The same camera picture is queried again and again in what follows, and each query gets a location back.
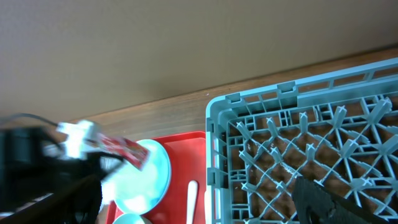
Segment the light blue plate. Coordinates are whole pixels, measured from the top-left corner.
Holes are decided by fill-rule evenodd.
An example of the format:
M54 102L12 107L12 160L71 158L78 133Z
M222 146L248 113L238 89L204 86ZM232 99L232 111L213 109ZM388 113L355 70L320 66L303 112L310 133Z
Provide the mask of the light blue plate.
M151 211L165 196L172 167L167 151L159 142L143 139L137 143L150 152L143 169L125 162L120 169L107 176L101 186L103 204L114 201L122 212L142 215Z

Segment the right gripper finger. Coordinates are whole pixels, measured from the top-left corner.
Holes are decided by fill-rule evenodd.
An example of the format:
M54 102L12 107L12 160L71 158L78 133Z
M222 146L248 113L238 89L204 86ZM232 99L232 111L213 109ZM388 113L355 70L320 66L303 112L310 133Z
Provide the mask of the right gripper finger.
M387 220L304 177L296 178L292 200L300 224L388 223Z

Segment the white plastic fork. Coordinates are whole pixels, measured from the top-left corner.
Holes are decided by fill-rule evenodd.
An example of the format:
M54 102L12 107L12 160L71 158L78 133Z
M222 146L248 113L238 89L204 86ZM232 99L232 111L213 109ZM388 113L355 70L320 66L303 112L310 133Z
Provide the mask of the white plastic fork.
M186 214L186 224L193 224L195 207L197 202L198 194L198 182L191 180L188 183L187 188L187 214Z

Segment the red serving tray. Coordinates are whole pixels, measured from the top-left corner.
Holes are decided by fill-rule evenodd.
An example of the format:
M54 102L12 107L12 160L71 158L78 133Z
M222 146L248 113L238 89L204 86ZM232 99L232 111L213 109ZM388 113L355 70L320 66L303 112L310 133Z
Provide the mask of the red serving tray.
M162 200L142 218L153 224L184 224L187 214L188 184L198 183L197 200L193 213L194 224L205 224L206 139L203 131L173 134L143 139L141 144L159 143L169 156L170 182Z

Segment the grey dishwasher rack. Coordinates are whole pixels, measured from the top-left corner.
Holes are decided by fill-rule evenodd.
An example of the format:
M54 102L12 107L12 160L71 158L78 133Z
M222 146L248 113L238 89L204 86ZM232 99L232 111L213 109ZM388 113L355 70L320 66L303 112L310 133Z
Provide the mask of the grey dishwasher rack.
M298 177L397 222L397 59L212 99L205 221L297 223Z

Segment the mint green bowl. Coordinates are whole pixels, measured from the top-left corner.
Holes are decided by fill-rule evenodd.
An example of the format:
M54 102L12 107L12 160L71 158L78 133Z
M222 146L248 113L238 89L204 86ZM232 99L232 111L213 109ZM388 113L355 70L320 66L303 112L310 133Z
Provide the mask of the mint green bowl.
M113 224L152 224L152 222L140 215L125 213L117 217Z

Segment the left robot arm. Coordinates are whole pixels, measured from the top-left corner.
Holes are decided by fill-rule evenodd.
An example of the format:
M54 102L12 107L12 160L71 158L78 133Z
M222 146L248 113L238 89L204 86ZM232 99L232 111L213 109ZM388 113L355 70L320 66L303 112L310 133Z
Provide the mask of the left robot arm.
M1 129L1 223L95 223L102 201L98 127L58 123L60 143L43 126Z

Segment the red snack wrapper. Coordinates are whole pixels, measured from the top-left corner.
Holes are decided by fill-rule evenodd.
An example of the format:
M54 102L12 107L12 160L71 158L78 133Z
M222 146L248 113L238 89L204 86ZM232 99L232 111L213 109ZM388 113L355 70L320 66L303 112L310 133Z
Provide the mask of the red snack wrapper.
M138 170L144 168L150 157L150 150L126 138L111 138L100 133L98 140L102 148L122 156Z

